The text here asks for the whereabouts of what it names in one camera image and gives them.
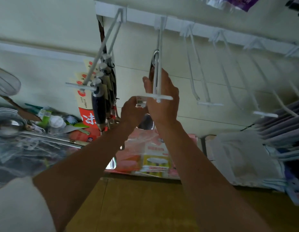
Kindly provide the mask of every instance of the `forearm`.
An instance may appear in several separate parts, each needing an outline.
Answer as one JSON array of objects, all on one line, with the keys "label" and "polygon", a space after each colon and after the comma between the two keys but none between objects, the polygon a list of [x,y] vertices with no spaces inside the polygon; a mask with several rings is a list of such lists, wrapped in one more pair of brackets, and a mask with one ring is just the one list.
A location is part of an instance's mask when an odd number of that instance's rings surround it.
[{"label": "forearm", "polygon": [[206,158],[181,124],[159,126],[184,190],[204,231],[270,231],[268,225]]},{"label": "forearm", "polygon": [[121,123],[81,150],[34,177],[45,198],[57,231],[78,211],[104,169],[132,132]]}]

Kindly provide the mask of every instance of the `purple plastic bag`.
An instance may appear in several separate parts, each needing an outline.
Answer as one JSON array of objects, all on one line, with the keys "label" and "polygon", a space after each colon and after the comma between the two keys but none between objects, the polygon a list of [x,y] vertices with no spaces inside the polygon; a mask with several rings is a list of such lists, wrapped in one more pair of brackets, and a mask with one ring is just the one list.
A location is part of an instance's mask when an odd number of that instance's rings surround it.
[{"label": "purple plastic bag", "polygon": [[239,7],[240,9],[244,10],[245,12],[248,12],[248,10],[256,4],[258,0],[225,0],[232,5]]}]

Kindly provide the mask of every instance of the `right hand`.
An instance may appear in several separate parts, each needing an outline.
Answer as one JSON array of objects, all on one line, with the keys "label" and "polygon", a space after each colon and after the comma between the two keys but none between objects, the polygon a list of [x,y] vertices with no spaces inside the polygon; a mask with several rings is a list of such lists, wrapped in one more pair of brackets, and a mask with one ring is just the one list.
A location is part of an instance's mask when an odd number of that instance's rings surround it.
[{"label": "right hand", "polygon": [[[151,78],[153,73],[154,69],[152,68],[149,73]],[[143,77],[143,83],[145,92],[152,93],[153,82],[145,76]],[[169,74],[163,69],[161,73],[161,94],[172,96],[173,100],[161,99],[161,102],[158,103],[153,98],[147,98],[146,106],[149,114],[156,125],[173,124],[176,122],[179,103],[178,88],[172,84]]]}]

